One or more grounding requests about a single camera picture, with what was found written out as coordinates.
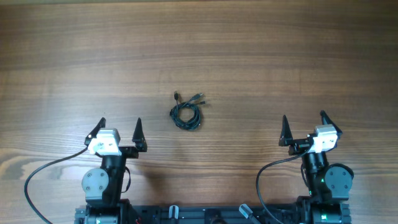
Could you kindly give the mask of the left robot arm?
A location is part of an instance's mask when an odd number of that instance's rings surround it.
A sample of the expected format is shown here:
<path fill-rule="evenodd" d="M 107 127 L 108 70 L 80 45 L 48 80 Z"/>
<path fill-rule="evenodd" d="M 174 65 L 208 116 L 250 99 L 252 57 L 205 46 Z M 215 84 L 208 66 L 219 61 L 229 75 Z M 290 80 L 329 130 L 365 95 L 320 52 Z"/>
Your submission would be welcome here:
<path fill-rule="evenodd" d="M 133 146 L 120 146 L 120 135 L 116 128 L 107 128 L 106 119 L 101 118 L 96 127 L 85 138 L 90 154 L 101 158 L 99 168 L 89 170 L 82 178 L 86 206 L 75 210 L 75 224 L 128 224 L 141 223 L 141 216 L 133 209 L 128 199 L 122 199 L 131 185 L 123 189 L 128 159 L 137 159 L 140 152 L 147 151 L 147 143 L 139 118 L 132 136 Z"/>

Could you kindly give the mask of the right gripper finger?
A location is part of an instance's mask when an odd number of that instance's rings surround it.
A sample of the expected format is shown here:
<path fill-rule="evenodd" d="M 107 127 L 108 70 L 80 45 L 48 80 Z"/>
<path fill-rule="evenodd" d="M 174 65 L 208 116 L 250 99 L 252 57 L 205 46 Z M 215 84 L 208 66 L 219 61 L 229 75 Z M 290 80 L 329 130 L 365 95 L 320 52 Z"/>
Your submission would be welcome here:
<path fill-rule="evenodd" d="M 289 122 L 286 115 L 282 117 L 282 129 L 279 138 L 279 146 L 289 146 L 292 145 L 294 139 L 292 132 L 290 130 Z"/>
<path fill-rule="evenodd" d="M 322 119 L 322 124 L 331 124 L 336 129 L 337 136 L 341 136 L 343 134 L 342 130 L 330 119 L 327 113 L 324 110 L 321 110 L 320 116 Z"/>

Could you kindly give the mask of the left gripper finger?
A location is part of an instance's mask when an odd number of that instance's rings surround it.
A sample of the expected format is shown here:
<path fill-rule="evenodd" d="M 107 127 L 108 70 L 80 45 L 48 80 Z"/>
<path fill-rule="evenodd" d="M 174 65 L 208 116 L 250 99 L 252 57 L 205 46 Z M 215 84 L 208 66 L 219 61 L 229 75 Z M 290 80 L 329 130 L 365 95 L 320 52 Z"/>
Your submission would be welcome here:
<path fill-rule="evenodd" d="M 106 119 L 102 117 L 98 124 L 92 129 L 92 131 L 85 138 L 85 145 L 88 146 L 92 139 L 96 138 L 99 130 L 106 126 Z"/>
<path fill-rule="evenodd" d="M 147 142 L 142 128 L 142 120 L 140 118 L 137 119 L 134 134 L 132 136 L 132 142 L 135 144 L 135 148 L 139 152 L 147 151 Z"/>

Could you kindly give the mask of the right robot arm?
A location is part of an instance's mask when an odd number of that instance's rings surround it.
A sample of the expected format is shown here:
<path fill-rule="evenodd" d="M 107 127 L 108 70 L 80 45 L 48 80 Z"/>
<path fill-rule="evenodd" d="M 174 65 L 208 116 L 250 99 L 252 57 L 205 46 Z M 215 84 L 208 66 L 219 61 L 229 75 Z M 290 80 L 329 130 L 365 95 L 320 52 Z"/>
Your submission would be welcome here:
<path fill-rule="evenodd" d="M 294 139 L 286 116 L 282 118 L 279 145 L 289 147 L 289 155 L 302 159 L 301 172 L 309 196 L 299 196 L 296 201 L 298 223 L 352 222 L 349 205 L 349 191 L 353 185 L 354 172 L 340 163 L 330 164 L 327 152 L 337 147 L 342 130 L 320 112 L 321 125 L 303 139 Z"/>

